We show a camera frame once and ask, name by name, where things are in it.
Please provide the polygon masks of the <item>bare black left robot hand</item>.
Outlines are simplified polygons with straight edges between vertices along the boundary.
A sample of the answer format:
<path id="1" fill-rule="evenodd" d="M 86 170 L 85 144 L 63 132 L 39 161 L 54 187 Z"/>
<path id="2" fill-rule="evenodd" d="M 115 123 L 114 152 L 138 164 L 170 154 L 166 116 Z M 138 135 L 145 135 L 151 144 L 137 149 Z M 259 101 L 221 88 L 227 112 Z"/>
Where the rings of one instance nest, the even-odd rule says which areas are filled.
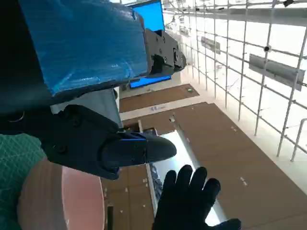
<path id="1" fill-rule="evenodd" d="M 119 169 L 176 155 L 162 137 L 123 131 L 83 106 L 51 106 L 143 77 L 180 72 L 186 58 L 165 31 L 107 0 L 0 3 L 0 132 L 38 138 L 50 162 L 118 179 Z"/>

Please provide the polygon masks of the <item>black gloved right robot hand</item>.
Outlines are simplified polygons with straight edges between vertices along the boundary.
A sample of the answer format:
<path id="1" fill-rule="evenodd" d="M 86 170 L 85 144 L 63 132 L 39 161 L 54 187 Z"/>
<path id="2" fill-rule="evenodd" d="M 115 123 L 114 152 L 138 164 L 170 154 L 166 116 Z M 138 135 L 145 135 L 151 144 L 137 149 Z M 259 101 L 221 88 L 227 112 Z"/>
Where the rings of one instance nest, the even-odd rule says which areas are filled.
<path id="1" fill-rule="evenodd" d="M 152 225 L 153 230 L 240 230 L 241 221 L 232 218 L 215 226 L 205 223 L 221 190 L 215 178 L 206 180 L 207 170 L 195 171 L 184 165 L 179 172 L 169 170 Z"/>

